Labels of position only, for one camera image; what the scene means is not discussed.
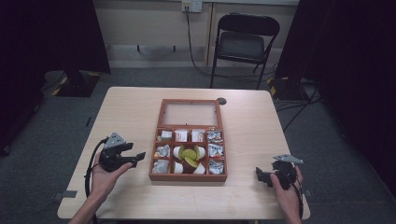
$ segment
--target handheld controller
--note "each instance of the handheld controller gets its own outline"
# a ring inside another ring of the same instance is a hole
[[[296,170],[292,163],[304,163],[291,155],[275,156],[276,161],[272,163],[274,174],[279,179],[282,189],[288,189],[291,183],[294,183],[297,178]],[[256,167],[256,175],[259,181],[266,183],[268,187],[272,187],[271,173],[263,172],[259,167]]]
[[[132,167],[135,168],[139,161],[145,159],[146,152],[139,153],[135,157],[121,156],[122,151],[130,150],[133,146],[133,143],[126,143],[117,133],[112,133],[100,153],[100,165],[107,172],[116,171],[127,162],[131,162]]]

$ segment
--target white object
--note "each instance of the white object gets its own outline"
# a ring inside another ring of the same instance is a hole
[[[199,159],[202,159],[205,156],[205,149],[203,147],[199,148]]]
[[[187,142],[188,132],[189,131],[184,130],[184,129],[175,130],[175,141]]]
[[[194,174],[203,175],[205,173],[205,170],[206,170],[205,167],[201,163],[199,163],[197,169],[194,171]]]
[[[205,130],[203,129],[193,129],[191,131],[191,141],[192,142],[204,142]]]
[[[169,161],[158,160],[154,162],[154,167],[152,168],[152,173],[155,174],[166,174],[168,172]]]
[[[161,132],[161,139],[172,139],[172,132],[162,131]]]
[[[183,173],[183,165],[175,162],[175,174],[182,174]]]
[[[174,147],[174,156],[179,159],[178,152],[180,151],[180,147]]]

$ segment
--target power cord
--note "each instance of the power cord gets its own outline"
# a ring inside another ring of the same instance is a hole
[[[190,9],[190,8],[189,8],[189,7],[184,7],[184,9],[185,9],[185,14],[186,14],[186,18],[187,18],[187,26],[188,26],[188,34],[189,34],[189,48],[190,48],[190,56],[191,56],[192,65],[193,65],[193,67],[195,68],[195,70],[196,70],[199,74],[204,75],[204,76],[207,76],[207,77],[211,77],[212,74],[208,74],[208,73],[202,71],[202,70],[196,65],[195,60],[193,59],[193,56],[192,56],[192,47],[191,47],[191,33],[190,33],[190,13],[189,13],[189,9]],[[267,76],[267,75],[273,74],[274,72],[275,72],[275,69],[274,69],[272,72],[264,73],[263,75],[264,75],[264,76]],[[257,80],[248,79],[248,78],[242,78],[242,77],[258,77],[258,75],[252,75],[252,76],[234,76],[234,77],[223,76],[223,75],[216,75],[216,77],[223,77],[223,78],[228,78],[228,79],[230,79],[230,80],[237,80],[237,81],[257,82]],[[268,77],[267,79],[262,80],[262,82],[265,82],[265,81],[267,81],[267,80],[270,79],[270,78],[271,78],[271,77]]]
[[[95,155],[96,155],[96,151],[98,150],[99,146],[102,145],[102,144],[105,144],[105,143],[107,142],[107,140],[108,140],[108,137],[105,138],[105,139],[102,139],[102,140],[98,143],[98,145],[96,145],[96,147],[95,147],[95,149],[93,150],[93,153],[92,153],[92,155],[91,155],[90,164],[88,165],[87,173],[86,173],[85,176],[84,176],[84,177],[85,177],[85,195],[87,196],[87,198],[88,198],[88,196],[90,196],[90,193],[91,193],[90,180],[91,180],[91,172],[92,172],[92,169],[93,169],[93,167],[95,167],[96,165],[99,164],[99,163],[98,163],[98,164],[95,164],[94,166],[92,166],[92,164],[93,164],[93,159],[94,159],[94,157],[95,157]],[[92,222],[93,222],[93,224],[97,224],[97,223],[98,223],[96,214],[93,214]]]
[[[303,203],[303,186],[300,183],[300,180],[297,178],[296,176],[296,180],[299,184],[299,188],[297,188],[297,186],[290,180],[290,178],[281,170],[279,169],[279,172],[285,176],[285,178],[289,181],[289,183],[291,184],[291,186],[294,188],[296,194],[297,194],[297,198],[298,198],[298,204],[299,204],[299,215],[300,218],[303,218],[303,212],[304,212],[304,203]]]
[[[297,114],[294,115],[294,117],[293,117],[293,118],[289,121],[289,123],[285,126],[285,128],[283,129],[283,133],[289,128],[289,126],[294,122],[294,120],[300,115],[300,113],[301,113],[305,108],[307,108],[309,105],[315,104],[315,103],[317,103],[317,102],[320,101],[321,97],[319,97],[317,100],[313,101],[314,96],[315,96],[317,90],[318,90],[318,85],[315,86],[315,90],[314,90],[314,92],[312,93],[312,95],[311,95],[311,97],[309,98],[309,100],[308,100],[307,103],[304,103],[304,104],[301,104],[301,105],[289,106],[289,107],[286,107],[286,108],[278,109],[278,110],[276,111],[276,112],[279,112],[279,111],[282,111],[282,110],[285,110],[285,109],[294,108],[294,107],[300,107],[300,106],[303,107],[303,108],[301,108],[301,109],[297,112]]]
[[[314,90],[314,93],[313,94],[316,94],[316,92],[317,92],[317,90],[318,90],[318,83],[317,82],[314,82],[314,81],[305,81],[305,82],[301,82],[301,84],[303,84],[303,85],[306,85],[306,86],[308,86],[308,85],[314,85],[314,86],[316,86],[316,88],[315,88],[315,90]],[[309,105],[312,105],[312,104],[315,104],[315,103],[317,103],[319,100],[321,100],[321,97],[319,96],[319,98],[317,98],[317,99],[313,99],[314,98],[314,96],[312,96],[312,97],[310,97],[312,100],[311,100],[311,102],[309,102],[308,104]],[[304,106],[306,104],[306,102],[302,102],[302,101],[274,101],[274,105],[279,105],[277,108],[276,108],[276,112],[280,112],[280,111],[282,111],[282,110],[285,110],[285,109],[290,109],[290,108],[294,108],[294,107],[299,107],[299,106]]]

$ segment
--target wooden tray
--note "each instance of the wooden tray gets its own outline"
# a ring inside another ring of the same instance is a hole
[[[161,147],[169,147],[169,153],[160,152]],[[225,182],[226,146],[219,102],[163,99],[150,159],[148,176],[153,181]],[[159,168],[159,161],[168,164]]]

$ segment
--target human hand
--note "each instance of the human hand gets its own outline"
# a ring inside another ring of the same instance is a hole
[[[132,164],[127,162],[118,170],[109,173],[98,164],[99,157],[100,153],[96,154],[94,164],[97,165],[92,168],[92,187],[90,195],[94,195],[104,202],[107,195],[113,190],[119,177],[127,172],[128,169],[132,167]]]
[[[297,179],[294,185],[299,188],[300,184],[303,183],[303,175],[300,169],[295,166]],[[296,194],[294,188],[289,188],[287,190],[282,189],[279,179],[275,174],[271,174],[271,180],[274,185],[276,200],[286,217],[286,221],[289,224],[299,224],[302,223],[300,219],[300,205],[299,205],[299,195]]]

